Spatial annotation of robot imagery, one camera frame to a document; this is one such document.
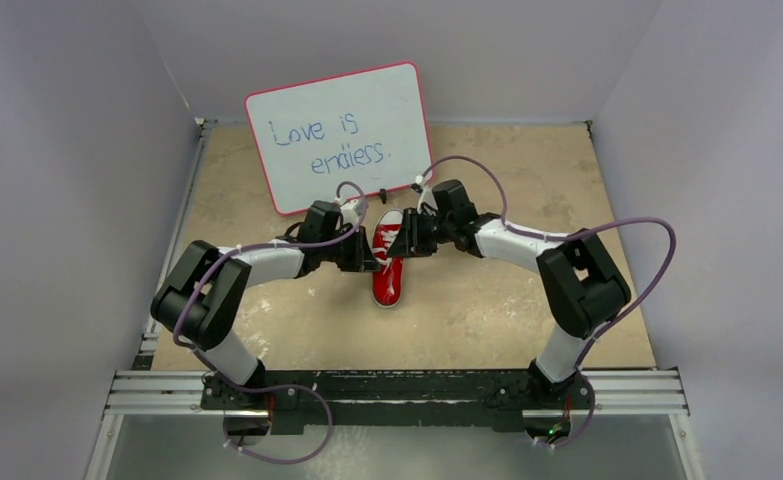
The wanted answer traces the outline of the white shoelace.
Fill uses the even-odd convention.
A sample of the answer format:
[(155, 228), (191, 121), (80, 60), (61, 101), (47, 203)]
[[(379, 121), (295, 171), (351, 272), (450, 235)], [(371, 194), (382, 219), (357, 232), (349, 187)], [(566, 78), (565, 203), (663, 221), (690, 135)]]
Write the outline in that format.
[(377, 262), (387, 269), (393, 259), (388, 255), (388, 249), (396, 240), (399, 231), (399, 225), (379, 224), (373, 236), (372, 253)]

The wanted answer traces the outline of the red canvas sneaker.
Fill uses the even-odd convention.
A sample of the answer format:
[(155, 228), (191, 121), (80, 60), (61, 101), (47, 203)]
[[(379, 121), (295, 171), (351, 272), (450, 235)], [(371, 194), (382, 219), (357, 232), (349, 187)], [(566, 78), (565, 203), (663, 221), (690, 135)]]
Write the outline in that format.
[[(401, 224), (403, 212), (399, 209), (386, 211), (378, 220), (379, 224)], [(392, 258), (393, 261), (387, 269), (381, 269), (372, 273), (372, 293), (375, 303), (382, 308), (395, 306), (402, 295), (403, 259)]]

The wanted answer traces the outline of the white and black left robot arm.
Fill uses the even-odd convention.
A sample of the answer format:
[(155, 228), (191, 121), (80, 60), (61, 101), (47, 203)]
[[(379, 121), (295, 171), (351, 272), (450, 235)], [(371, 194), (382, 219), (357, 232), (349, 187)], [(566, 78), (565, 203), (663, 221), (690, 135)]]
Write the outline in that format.
[(366, 203), (316, 201), (294, 230), (247, 247), (192, 242), (155, 294), (151, 317), (175, 340), (228, 380), (226, 395), (239, 408), (259, 405), (265, 367), (233, 326), (244, 292), (271, 281), (303, 278), (323, 263), (343, 272), (367, 273), (379, 263), (361, 221)]

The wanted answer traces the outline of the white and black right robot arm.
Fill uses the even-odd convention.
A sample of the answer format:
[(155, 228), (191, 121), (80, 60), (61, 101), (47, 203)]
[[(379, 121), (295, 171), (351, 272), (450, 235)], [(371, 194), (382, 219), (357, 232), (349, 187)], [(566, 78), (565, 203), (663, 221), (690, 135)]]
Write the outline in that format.
[(563, 399), (591, 338), (631, 301), (630, 288), (600, 238), (524, 230), (479, 213), (458, 180), (424, 190), (386, 250), (388, 258), (427, 257), (450, 243), (477, 258), (501, 260), (539, 276), (556, 325), (528, 368), (528, 392), (543, 407)]

